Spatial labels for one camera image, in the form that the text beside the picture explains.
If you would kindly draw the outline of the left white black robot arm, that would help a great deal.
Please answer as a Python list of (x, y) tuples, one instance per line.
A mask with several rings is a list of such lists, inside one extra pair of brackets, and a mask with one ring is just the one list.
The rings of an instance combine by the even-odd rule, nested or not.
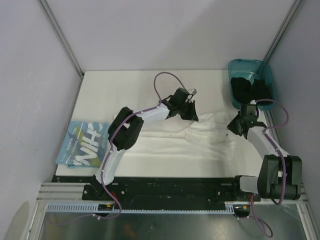
[(93, 194), (100, 200), (111, 195), (108, 186), (114, 180), (116, 170), (124, 153), (137, 142), (144, 124), (167, 120), (177, 115), (185, 121), (198, 121), (193, 96), (197, 90), (178, 88), (173, 95), (160, 99), (156, 106), (134, 112), (123, 107), (108, 129), (108, 142), (105, 157), (91, 178)]

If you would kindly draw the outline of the white t shirt flower print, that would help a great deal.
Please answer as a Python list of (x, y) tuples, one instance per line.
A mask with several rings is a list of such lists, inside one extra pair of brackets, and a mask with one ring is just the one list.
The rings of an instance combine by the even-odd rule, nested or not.
[(210, 112), (199, 121), (179, 116), (145, 123), (135, 145), (124, 154), (129, 157), (170, 157), (229, 162), (236, 136), (227, 129), (231, 121), (225, 111)]

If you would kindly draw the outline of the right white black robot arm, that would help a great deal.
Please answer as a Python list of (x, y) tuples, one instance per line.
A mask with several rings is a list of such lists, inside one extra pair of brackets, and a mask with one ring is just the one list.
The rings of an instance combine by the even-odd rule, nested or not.
[(283, 150), (258, 117), (256, 105), (242, 104), (227, 125), (229, 131), (251, 143), (262, 158), (259, 175), (239, 175), (239, 183), (230, 188), (230, 194), (237, 201), (242, 201), (249, 193), (256, 194), (277, 205), (283, 200), (297, 200), (302, 189), (302, 160)]

